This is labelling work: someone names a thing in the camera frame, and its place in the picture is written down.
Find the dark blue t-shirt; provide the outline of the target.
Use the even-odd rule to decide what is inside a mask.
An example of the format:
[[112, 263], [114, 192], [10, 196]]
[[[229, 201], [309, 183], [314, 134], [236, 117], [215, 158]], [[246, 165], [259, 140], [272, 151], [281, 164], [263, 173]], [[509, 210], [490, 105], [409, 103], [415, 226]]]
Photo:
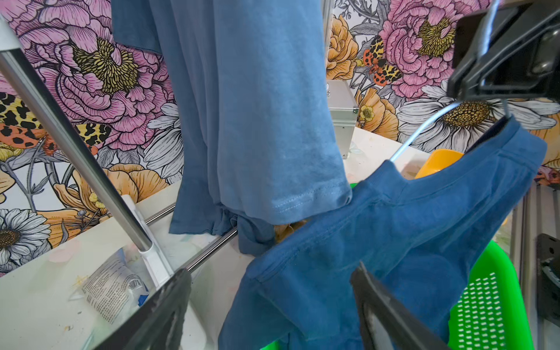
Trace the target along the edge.
[[546, 143], [513, 118], [456, 163], [405, 179], [385, 161], [351, 203], [321, 214], [254, 259], [220, 331], [220, 349], [361, 349], [350, 283], [364, 265], [443, 341], [472, 267], [524, 197]]

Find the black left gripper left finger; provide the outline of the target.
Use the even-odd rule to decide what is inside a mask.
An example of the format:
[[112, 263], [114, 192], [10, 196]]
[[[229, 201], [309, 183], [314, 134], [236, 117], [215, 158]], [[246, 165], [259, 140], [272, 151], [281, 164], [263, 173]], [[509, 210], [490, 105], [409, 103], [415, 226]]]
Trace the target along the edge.
[[191, 275], [181, 269], [97, 349], [178, 349], [191, 292]]

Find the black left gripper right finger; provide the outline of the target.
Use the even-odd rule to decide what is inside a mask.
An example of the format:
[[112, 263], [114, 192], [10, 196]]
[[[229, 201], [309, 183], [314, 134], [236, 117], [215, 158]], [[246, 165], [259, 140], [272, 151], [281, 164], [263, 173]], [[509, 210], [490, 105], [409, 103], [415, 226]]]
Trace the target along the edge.
[[365, 349], [448, 349], [360, 263], [350, 283]]

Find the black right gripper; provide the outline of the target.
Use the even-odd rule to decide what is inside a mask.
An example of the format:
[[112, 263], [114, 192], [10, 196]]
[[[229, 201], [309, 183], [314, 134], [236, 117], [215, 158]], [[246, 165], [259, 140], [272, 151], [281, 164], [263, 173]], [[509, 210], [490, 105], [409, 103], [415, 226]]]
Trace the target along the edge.
[[559, 100], [559, 2], [516, 1], [494, 17], [480, 10], [456, 24], [446, 94], [459, 101]]

